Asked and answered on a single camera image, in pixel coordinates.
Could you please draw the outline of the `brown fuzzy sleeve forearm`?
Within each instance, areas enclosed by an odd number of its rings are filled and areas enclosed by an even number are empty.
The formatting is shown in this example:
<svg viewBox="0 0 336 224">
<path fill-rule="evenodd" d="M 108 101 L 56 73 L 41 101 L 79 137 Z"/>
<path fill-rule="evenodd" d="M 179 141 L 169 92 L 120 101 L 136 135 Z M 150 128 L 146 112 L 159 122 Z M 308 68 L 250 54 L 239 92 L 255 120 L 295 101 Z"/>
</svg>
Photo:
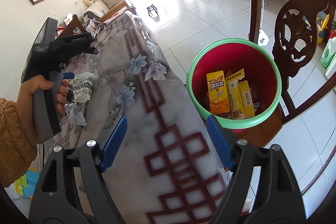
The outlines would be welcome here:
<svg viewBox="0 0 336 224">
<path fill-rule="evenodd" d="M 15 102 L 0 103 L 0 180 L 4 188 L 22 177 L 37 157 L 37 147 L 30 145 L 19 124 Z"/>
</svg>

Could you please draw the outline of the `person's left hand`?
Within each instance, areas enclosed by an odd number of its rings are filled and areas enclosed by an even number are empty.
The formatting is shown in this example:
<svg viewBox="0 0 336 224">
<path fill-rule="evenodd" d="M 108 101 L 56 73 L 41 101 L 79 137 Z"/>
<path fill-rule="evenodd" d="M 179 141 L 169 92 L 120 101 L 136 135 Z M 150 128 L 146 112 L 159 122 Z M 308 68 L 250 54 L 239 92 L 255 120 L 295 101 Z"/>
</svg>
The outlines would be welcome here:
<svg viewBox="0 0 336 224">
<path fill-rule="evenodd" d="M 38 89 L 49 90 L 53 86 L 53 82 L 37 75 L 22 83 L 19 89 L 16 112 L 22 132 L 32 147 L 40 143 L 34 122 L 33 94 Z"/>
</svg>

